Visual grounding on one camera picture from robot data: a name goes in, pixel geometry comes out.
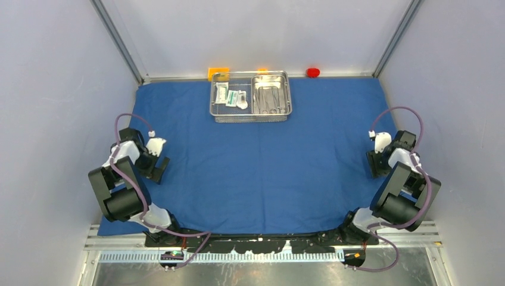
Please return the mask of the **blue surgical drape cloth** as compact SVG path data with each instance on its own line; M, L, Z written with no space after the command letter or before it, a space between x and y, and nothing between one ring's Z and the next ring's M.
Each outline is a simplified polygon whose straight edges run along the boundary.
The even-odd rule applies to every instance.
M183 228L299 234L336 228L382 181L369 172L368 130L387 108L373 78L291 79L294 109L276 123L217 123L208 82L141 86L134 113L167 140L153 202Z

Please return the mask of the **clear syringe packet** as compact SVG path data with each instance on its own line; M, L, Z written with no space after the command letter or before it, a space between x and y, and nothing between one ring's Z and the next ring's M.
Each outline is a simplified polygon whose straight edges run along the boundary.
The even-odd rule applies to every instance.
M247 92L246 91L237 91L236 106L242 110L248 108Z

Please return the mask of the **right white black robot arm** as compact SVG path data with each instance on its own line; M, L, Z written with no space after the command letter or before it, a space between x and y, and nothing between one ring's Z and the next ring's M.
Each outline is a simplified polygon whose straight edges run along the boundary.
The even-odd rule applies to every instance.
M387 132L370 136L374 149L366 157L372 178L385 179L370 206L348 212L339 226L342 241L351 245L366 242L372 231L380 228L413 232L423 222L441 187L439 180L419 170L419 156L413 151L415 134L401 130L395 136Z

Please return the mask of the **metal mesh instrument basket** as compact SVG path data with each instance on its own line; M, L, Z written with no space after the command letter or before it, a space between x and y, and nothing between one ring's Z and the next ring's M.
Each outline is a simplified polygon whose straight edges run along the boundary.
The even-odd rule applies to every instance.
M288 81L289 77L285 71L271 71L270 73L285 73L287 75ZM251 108L251 79L253 76L259 75L256 71L230 71L229 72L229 89L235 91L246 91L247 92L247 102L248 108L242 110L238 107L227 107L225 104L216 104L216 83L217 81L211 82L211 94L210 94L210 114L214 117L215 121L218 123L249 123L249 122L282 122L286 121L288 116L258 116L252 114Z

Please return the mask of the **steel surgical scissors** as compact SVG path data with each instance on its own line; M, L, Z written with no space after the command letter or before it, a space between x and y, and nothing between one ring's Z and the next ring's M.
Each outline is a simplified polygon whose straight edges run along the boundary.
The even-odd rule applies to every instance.
M265 89L264 86L259 87L258 89L258 109L260 114L269 114L270 108L269 108L269 101L267 99L268 96L268 89Z

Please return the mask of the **steel surgical forceps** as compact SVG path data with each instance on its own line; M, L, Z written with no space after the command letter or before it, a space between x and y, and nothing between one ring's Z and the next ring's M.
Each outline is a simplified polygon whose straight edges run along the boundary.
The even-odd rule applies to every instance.
M272 87L271 91L272 106L270 112L273 114L285 114L286 103L283 90L278 87Z

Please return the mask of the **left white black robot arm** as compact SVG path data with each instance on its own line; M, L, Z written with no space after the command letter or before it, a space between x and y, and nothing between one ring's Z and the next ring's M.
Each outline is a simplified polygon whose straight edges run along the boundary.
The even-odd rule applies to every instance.
M134 128L124 128L117 136L107 161L88 173L102 214L110 222L135 222L146 227L154 242L177 246L183 232L176 218L152 201L144 183L148 179L161 184L170 161L161 155L166 140L150 131L146 141Z

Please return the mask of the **green white sterile packet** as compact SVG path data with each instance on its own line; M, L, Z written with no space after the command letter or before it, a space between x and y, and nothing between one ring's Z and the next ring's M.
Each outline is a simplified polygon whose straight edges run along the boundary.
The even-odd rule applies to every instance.
M228 90L226 95L226 103L227 107L236 107L238 102L239 91Z

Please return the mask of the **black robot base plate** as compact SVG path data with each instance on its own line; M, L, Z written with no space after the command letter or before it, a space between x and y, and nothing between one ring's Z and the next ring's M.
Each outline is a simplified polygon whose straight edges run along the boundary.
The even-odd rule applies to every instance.
M378 244L378 239L370 235L366 237L341 227L305 234L211 234L206 242L206 235L182 238L166 232L152 234L145 231L144 234L146 247L182 247L190 253L201 245L203 248L199 253L228 254L235 251L245 254L250 251L254 254L277 254L290 247L295 254L312 254L330 253L337 246L357 246L359 250L364 250L368 245Z

